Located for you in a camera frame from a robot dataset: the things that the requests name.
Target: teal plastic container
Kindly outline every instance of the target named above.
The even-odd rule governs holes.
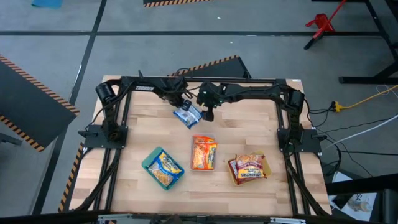
[[[158,180],[158,179],[155,177],[155,175],[154,175],[151,171],[149,171],[149,167],[153,164],[153,161],[154,161],[154,160],[160,155],[160,153],[162,153],[162,152],[166,153],[166,155],[177,165],[177,167],[178,167],[180,170],[182,170],[182,171],[177,175],[177,178],[176,178],[175,180],[173,180],[173,181],[171,182],[171,184],[169,184],[168,186],[165,186],[160,180]],[[142,166],[142,168],[144,168],[144,169],[147,171],[147,173],[148,173],[149,175],[151,175],[151,176],[153,177],[153,179],[155,179],[156,182],[157,182],[163,189],[165,189],[165,190],[170,190],[170,189],[174,186],[174,184],[177,183],[177,181],[180,180],[180,178],[182,177],[182,175],[184,175],[184,173],[185,173],[184,169],[180,166],[180,164],[178,164],[178,162],[175,161],[175,160],[173,159],[173,157],[171,157],[162,147],[157,147],[155,150],[153,150],[153,151],[149,154],[149,156],[147,156],[147,157],[144,159],[144,161],[141,162],[141,166]]]

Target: butcher block table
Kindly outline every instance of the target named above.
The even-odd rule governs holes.
[[[105,76],[104,81],[119,77]],[[286,81],[293,88],[303,91],[300,80]],[[194,88],[201,83],[188,84],[188,88]],[[119,120],[124,100],[121,103]],[[94,114],[100,108],[101,103],[98,100]],[[112,212],[292,215],[285,164],[277,141],[278,119],[273,101],[242,100],[232,104],[224,103],[214,110],[213,122],[202,120],[191,130],[173,115],[173,110],[173,106],[151,92],[132,93],[127,119],[129,132],[126,146],[121,153]],[[101,124],[102,120],[101,114],[96,124]],[[301,121],[304,127],[310,126],[305,106]],[[195,134],[215,136],[218,143],[215,171],[190,170],[191,140]],[[185,169],[183,177],[168,191],[141,167],[141,162],[158,146],[165,149]],[[234,158],[235,154],[256,151],[264,152],[272,175],[267,179],[235,186],[228,171],[228,160]],[[103,156],[104,149],[93,149],[81,161],[69,209],[77,208],[97,184]],[[323,209],[331,213],[319,159],[312,153],[300,153],[300,156],[306,186]],[[300,191],[297,186],[295,189],[298,208],[303,213]],[[100,208],[104,208],[107,192],[106,185]]]

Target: plastic food container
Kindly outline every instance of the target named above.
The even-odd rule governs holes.
[[[180,172],[179,174],[177,174],[177,179],[173,180],[168,186],[164,185],[160,180],[158,180],[158,179],[156,178],[156,176],[149,170],[149,167],[153,164],[153,161],[154,161],[154,160],[160,155],[160,153],[162,153],[162,152],[165,152],[165,154],[172,160],[172,162],[173,162],[174,164],[176,164],[177,167],[181,170],[181,172]],[[182,175],[184,175],[184,173],[185,173],[184,169],[180,166],[180,164],[178,164],[178,162],[175,161],[175,160],[173,159],[173,157],[171,157],[171,156],[170,156],[163,148],[161,148],[161,147],[157,147],[155,150],[153,150],[153,151],[149,154],[149,156],[147,156],[147,157],[144,159],[144,161],[141,163],[141,166],[142,166],[142,168],[144,168],[144,169],[148,172],[148,174],[151,175],[151,176],[156,180],[156,182],[157,182],[163,189],[165,189],[165,190],[170,190],[170,189],[175,185],[175,183],[177,183],[177,182],[181,179]]]
[[[257,151],[257,152],[254,152],[254,153],[252,153],[252,154],[255,154],[255,155],[264,155],[264,153],[263,153],[262,151]],[[234,182],[234,185],[236,185],[236,186],[242,186],[242,185],[244,185],[244,184],[246,184],[246,183],[250,183],[250,182],[252,182],[252,181],[261,180],[261,179],[249,180],[249,181],[244,182],[244,183],[242,183],[242,184],[238,184],[238,182],[236,181],[236,177],[235,177],[234,171],[231,170],[231,168],[230,168],[230,166],[229,166],[229,162],[230,162],[231,160],[233,160],[233,159],[228,160],[227,166],[228,166],[229,174],[231,174],[232,181]],[[268,178],[269,176],[272,175],[271,168],[269,168],[269,165],[268,165],[268,162],[267,162],[267,157],[264,157],[264,158],[262,159],[262,171],[264,172],[264,175],[265,175],[265,177],[267,177],[267,178]]]
[[[193,168],[192,168],[192,165],[193,165],[193,156],[194,156],[193,150],[194,150],[194,148],[195,148],[194,143],[193,143],[193,138],[194,138],[194,136],[206,136],[206,137],[209,137],[209,138],[214,139],[214,140],[215,140],[215,143],[217,143],[217,139],[216,139],[216,136],[215,136],[214,134],[203,134],[203,133],[194,134],[194,135],[192,136],[192,139],[191,139],[191,163],[190,163],[190,169],[191,169],[192,171],[205,171],[205,172],[211,172],[211,171],[216,170],[216,165],[217,165],[217,164],[216,164],[216,158],[217,158],[216,156],[217,156],[218,146],[217,146],[216,152],[215,152],[215,154],[214,154],[214,168],[213,168],[212,170],[205,170],[205,169],[200,170],[200,169],[193,169]]]

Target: yellow extension cord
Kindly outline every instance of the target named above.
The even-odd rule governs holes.
[[[336,110],[336,112],[338,113],[338,112],[340,112],[341,110],[344,110],[344,109],[351,109],[351,108],[353,108],[354,106],[358,106],[358,105],[360,105],[361,103],[364,103],[364,102],[366,102],[366,101],[368,101],[368,100],[370,100],[370,99],[372,99],[372,98],[374,98],[374,97],[377,97],[377,96],[379,96],[379,95],[381,95],[381,94],[383,94],[383,93],[387,93],[388,91],[391,91],[391,90],[393,90],[393,89],[395,89],[395,88],[397,88],[397,87],[398,87],[398,85],[395,85],[395,86],[391,87],[390,89],[388,89],[388,90],[386,90],[386,91],[382,91],[382,92],[380,92],[380,93],[378,93],[378,94],[375,94],[375,95],[373,95],[373,96],[370,96],[370,97],[366,98],[365,100],[361,100],[361,101],[359,101],[359,102],[357,102],[357,103],[355,103],[355,104],[353,104],[353,105],[351,105],[351,106],[343,106],[343,105],[338,104],[337,101],[335,101],[335,110]]]

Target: hazard stripe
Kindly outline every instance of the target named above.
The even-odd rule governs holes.
[[[51,91],[48,87],[46,87],[43,83],[37,81],[34,77],[29,75],[27,72],[23,71],[20,67],[18,67],[16,64],[12,63],[10,60],[8,60],[6,57],[0,54],[0,62],[4,63],[11,69],[13,69],[15,72],[20,74],[22,77],[24,77],[27,81],[31,82],[31,84],[35,85],[38,89],[42,90],[55,100],[62,99],[60,96],[55,94],[53,91]],[[67,106],[63,105],[66,109],[70,110],[72,113],[74,113],[76,116],[79,115],[80,111],[76,109],[73,105],[70,105],[68,103]]]
[[[84,148],[84,145],[81,142],[79,145],[79,148],[77,150],[77,153],[76,153],[76,158],[73,161],[72,169],[70,170],[70,173],[68,176],[67,186],[65,187],[65,190],[63,191],[63,194],[61,197],[61,202],[60,202],[60,205],[58,206],[58,212],[63,212],[65,209],[65,204],[67,202],[67,198],[68,198],[68,195],[70,192],[70,187],[72,186],[73,179],[76,177],[76,170],[80,163],[80,158],[83,155],[83,148]]]
[[[195,3],[195,2],[205,2],[205,1],[212,1],[212,0],[170,0],[170,1],[158,1],[158,2],[146,3],[146,4],[144,4],[144,7],[169,6],[169,5]]]
[[[44,147],[37,143],[34,139],[25,134],[21,129],[19,129],[13,122],[7,119],[4,115],[0,114],[0,121],[3,122],[9,129],[14,131],[17,135],[19,135],[22,139],[28,142],[34,149],[41,152],[44,150]]]
[[[194,67],[189,68],[189,69],[183,69],[183,70],[178,71],[177,73],[172,73],[172,74],[169,74],[167,76],[168,77],[177,77],[177,76],[180,76],[180,75],[188,75],[189,76],[189,73],[194,71],[194,70],[199,70],[199,69],[206,68],[206,67],[209,67],[209,66],[212,66],[212,65],[216,65],[216,64],[219,64],[219,63],[227,62],[229,60],[236,59],[236,58],[239,58],[239,56],[238,55],[229,56],[229,57],[226,57],[226,58],[223,58],[223,59],[219,59],[219,60],[215,60],[215,61],[212,61],[212,62],[209,62],[209,63],[204,63],[203,65],[197,65],[197,66],[194,66]]]

